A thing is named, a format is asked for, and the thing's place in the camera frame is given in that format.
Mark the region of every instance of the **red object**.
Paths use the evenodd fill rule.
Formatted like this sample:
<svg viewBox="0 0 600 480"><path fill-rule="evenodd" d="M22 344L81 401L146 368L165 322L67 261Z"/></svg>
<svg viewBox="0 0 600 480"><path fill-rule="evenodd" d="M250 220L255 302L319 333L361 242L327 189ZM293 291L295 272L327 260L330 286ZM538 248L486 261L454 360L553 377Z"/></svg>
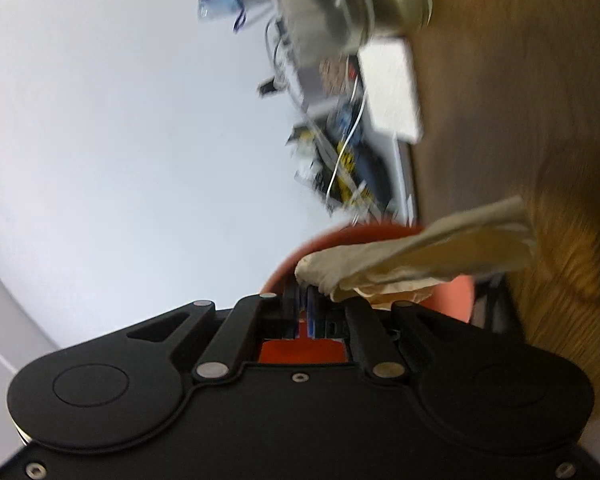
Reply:
<svg viewBox="0 0 600 480"><path fill-rule="evenodd" d="M381 223L358 224L326 232L305 243L282 262L262 287L262 292L282 294L286 279L296 270L298 262L308 254L340 245L395 240L396 238L416 235L421 231L421 227L406 227L398 224ZM474 307L474 280L470 276L458 276L452 282L437 285L433 290L433 294L423 301L422 305L446 316L468 322ZM293 341L269 341L263 345L263 351L266 345L270 345L269 349L264 352L264 358L269 363L286 364L345 362L346 358L345 361L297 360L298 358L305 359L309 357L312 359L335 358L337 352L334 352L333 344L340 345L342 352L344 352L344 346L341 343L328 339L312 340L301 336L300 339Z"/></svg>

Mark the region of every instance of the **brown wooden surface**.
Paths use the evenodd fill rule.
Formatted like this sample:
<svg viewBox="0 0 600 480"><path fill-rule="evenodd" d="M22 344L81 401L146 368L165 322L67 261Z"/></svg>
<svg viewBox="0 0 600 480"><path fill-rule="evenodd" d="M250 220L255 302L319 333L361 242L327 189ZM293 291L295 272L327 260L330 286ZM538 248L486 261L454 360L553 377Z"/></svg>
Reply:
<svg viewBox="0 0 600 480"><path fill-rule="evenodd" d="M410 41L421 218L522 193L539 240L511 277L527 335L585 368L600 413L600 0L434 0Z"/></svg>

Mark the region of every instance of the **silver screw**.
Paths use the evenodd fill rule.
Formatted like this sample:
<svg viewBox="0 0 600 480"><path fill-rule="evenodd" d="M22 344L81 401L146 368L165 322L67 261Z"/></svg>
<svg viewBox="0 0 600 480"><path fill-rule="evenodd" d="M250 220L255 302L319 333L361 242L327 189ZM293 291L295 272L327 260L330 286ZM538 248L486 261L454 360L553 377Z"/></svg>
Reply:
<svg viewBox="0 0 600 480"><path fill-rule="evenodd" d="M373 373L381 379L395 379L404 374L404 366L393 361L385 361L374 366Z"/></svg>
<svg viewBox="0 0 600 480"><path fill-rule="evenodd" d="M219 379L229 373L229 367L224 363L209 361L198 365L196 373L205 379Z"/></svg>
<svg viewBox="0 0 600 480"><path fill-rule="evenodd" d="M562 462L557 468L555 468L556 478L571 478L576 474L576 466L571 462Z"/></svg>
<svg viewBox="0 0 600 480"><path fill-rule="evenodd" d="M24 472L31 480L42 480L46 476L46 468L38 462L27 464Z"/></svg>
<svg viewBox="0 0 600 480"><path fill-rule="evenodd" d="M295 383L305 383L309 380L309 375L307 374L293 374L291 376L291 380Z"/></svg>

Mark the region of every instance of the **beige cloth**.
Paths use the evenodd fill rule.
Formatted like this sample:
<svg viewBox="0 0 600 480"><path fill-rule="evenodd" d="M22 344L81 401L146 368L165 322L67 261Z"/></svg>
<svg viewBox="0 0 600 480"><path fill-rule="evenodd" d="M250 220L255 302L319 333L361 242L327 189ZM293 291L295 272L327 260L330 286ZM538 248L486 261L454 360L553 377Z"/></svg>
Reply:
<svg viewBox="0 0 600 480"><path fill-rule="evenodd" d="M460 274L520 269L536 248L520 197L457 213L419 235L339 246L305 256L299 282L317 285L332 301L354 296L383 303L382 296L423 290Z"/></svg>

